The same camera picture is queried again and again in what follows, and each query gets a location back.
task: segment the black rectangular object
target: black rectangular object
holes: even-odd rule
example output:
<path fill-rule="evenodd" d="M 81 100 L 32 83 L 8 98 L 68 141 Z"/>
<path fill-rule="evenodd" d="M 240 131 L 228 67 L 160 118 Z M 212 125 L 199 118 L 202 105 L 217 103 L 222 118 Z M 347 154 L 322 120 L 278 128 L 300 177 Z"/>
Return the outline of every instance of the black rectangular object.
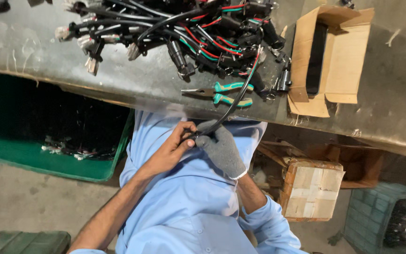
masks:
<path fill-rule="evenodd" d="M 327 32 L 327 25 L 319 22 L 316 23 L 313 45 L 311 46 L 311 55 L 309 57 L 308 72 L 306 74 L 306 93 L 308 95 L 317 95 L 319 93 Z"/>

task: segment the green plastic crate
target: green plastic crate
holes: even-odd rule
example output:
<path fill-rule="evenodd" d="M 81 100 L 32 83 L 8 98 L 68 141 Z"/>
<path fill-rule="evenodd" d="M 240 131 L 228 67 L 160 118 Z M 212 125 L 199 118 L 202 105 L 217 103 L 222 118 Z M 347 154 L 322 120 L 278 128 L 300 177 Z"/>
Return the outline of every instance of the green plastic crate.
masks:
<path fill-rule="evenodd" d="M 36 85 L 35 81 L 0 74 L 0 162 L 39 173 L 57 175 L 85 181 L 107 181 L 124 152 L 133 126 L 131 110 L 121 134 L 117 153 L 113 160 L 77 160 L 73 156 L 50 154 L 42 151 L 42 145 L 34 141 L 12 138 L 11 122 L 17 120 L 17 109 L 29 98 L 23 95 L 20 86 Z"/>
<path fill-rule="evenodd" d="M 1 231 L 0 254 L 65 254 L 70 248 L 70 240 L 70 234 L 65 231 Z"/>
<path fill-rule="evenodd" d="M 347 210 L 344 237 L 358 253 L 381 254 L 383 238 L 396 202 L 406 199 L 406 186 L 379 183 L 372 189 L 354 189 Z"/>

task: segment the taped cardboard box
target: taped cardboard box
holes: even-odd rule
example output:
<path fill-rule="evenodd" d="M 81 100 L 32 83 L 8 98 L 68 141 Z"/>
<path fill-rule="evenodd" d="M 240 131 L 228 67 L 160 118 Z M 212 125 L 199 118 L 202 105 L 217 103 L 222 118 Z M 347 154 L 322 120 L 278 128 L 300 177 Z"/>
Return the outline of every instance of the taped cardboard box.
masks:
<path fill-rule="evenodd" d="M 288 101 L 292 113 L 330 117 L 325 98 L 335 103 L 357 103 L 359 79 L 374 9 L 320 6 L 297 20 Z M 316 22 L 328 25 L 319 94 L 308 97 L 306 75 Z"/>
<path fill-rule="evenodd" d="M 374 188 L 383 167 L 385 151 L 375 147 L 335 144 L 308 145 L 306 153 L 311 159 L 340 163 L 346 175 L 341 188 Z"/>
<path fill-rule="evenodd" d="M 333 216 L 344 172 L 335 162 L 292 158 L 279 203 L 290 222 L 326 222 Z"/>

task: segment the gloved hand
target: gloved hand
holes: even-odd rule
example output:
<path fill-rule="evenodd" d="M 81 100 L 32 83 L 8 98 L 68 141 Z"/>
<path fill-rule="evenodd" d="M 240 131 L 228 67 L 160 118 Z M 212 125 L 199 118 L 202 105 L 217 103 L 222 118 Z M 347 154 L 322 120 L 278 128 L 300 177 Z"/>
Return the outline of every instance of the gloved hand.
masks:
<path fill-rule="evenodd" d="M 197 130 L 210 128 L 216 120 L 197 125 Z M 199 136 L 195 140 L 197 147 L 202 147 L 217 168 L 223 170 L 232 180 L 237 180 L 247 173 L 244 162 L 240 159 L 239 151 L 233 135 L 221 124 L 214 133 L 215 140 L 209 136 Z"/>

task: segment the man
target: man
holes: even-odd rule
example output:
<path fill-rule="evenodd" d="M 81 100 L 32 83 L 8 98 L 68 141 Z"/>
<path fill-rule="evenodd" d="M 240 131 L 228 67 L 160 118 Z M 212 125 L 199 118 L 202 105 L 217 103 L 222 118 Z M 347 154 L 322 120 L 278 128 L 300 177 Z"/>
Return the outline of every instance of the man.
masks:
<path fill-rule="evenodd" d="M 231 121 L 214 137 L 192 141 L 186 140 L 188 130 L 204 130 L 214 121 L 196 127 L 183 120 L 135 112 L 121 189 L 82 228 L 68 253 L 103 254 L 116 234 L 117 254 L 305 253 L 280 205 L 246 174 L 267 124 Z M 256 248 L 242 229 L 253 231 Z"/>

